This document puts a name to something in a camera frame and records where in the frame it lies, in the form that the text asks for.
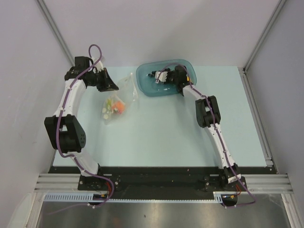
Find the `green pear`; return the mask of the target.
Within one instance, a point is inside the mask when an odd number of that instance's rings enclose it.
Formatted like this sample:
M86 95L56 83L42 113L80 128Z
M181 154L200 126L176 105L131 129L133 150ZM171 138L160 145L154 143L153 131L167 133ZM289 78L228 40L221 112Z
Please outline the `green pear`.
M113 111L115 109L115 100L107 99L105 107L108 111Z

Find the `clear dotted zip bag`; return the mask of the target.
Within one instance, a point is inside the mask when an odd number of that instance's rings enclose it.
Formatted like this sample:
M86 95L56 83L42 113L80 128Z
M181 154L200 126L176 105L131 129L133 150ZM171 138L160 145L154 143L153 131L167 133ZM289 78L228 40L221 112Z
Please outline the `clear dotted zip bag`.
M138 100L138 92L135 86L133 73L130 73L127 77L119 80L117 85L119 90L111 92L103 104L101 117L106 125L109 125L124 116L128 108ZM115 102L123 102L125 104L125 111L122 114L118 114L114 111L108 111L105 107L107 99L113 99Z

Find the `peach fruit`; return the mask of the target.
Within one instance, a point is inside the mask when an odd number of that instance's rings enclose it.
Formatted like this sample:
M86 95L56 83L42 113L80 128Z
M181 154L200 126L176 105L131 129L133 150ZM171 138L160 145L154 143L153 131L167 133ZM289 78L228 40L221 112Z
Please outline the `peach fruit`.
M112 105L112 110L118 114L122 114L125 111L125 104L121 101L117 101Z

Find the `black grape bunch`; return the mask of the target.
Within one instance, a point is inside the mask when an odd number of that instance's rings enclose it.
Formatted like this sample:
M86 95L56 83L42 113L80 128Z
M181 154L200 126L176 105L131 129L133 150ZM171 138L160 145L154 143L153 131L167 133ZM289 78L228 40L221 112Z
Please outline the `black grape bunch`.
M152 72L150 72L147 76L148 76L148 77L155 77L155 78L158 78L159 75L164 74L164 73L168 73L168 72L170 72L170 71L171 71L170 68L166 68L166 69L161 70L161 71L152 71Z

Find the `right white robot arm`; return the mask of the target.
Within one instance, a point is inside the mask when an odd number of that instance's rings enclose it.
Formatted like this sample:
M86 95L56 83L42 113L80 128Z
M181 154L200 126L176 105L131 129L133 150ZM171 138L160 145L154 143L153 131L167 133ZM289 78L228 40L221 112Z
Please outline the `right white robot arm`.
M221 115L215 96L202 94L192 83L184 65L173 63L174 70L166 66L166 83L175 85L182 96L189 96L195 101L196 120L199 127L206 130L213 142L219 168L219 185L223 190L231 190L236 183L242 183L240 169L229 152L220 127Z

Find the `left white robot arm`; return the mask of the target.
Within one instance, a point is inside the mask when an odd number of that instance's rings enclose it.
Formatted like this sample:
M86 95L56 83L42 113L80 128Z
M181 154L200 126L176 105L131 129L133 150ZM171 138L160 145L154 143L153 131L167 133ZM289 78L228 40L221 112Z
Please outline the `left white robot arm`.
M86 133L77 114L88 87L96 87L99 92L117 91L119 88L99 58L76 57L75 66L67 71L64 79L65 89L59 106L51 117L45 118L44 126L52 147L63 158L72 159L80 174L89 177L88 184L99 190L104 186L105 178L98 173L99 164L84 151Z

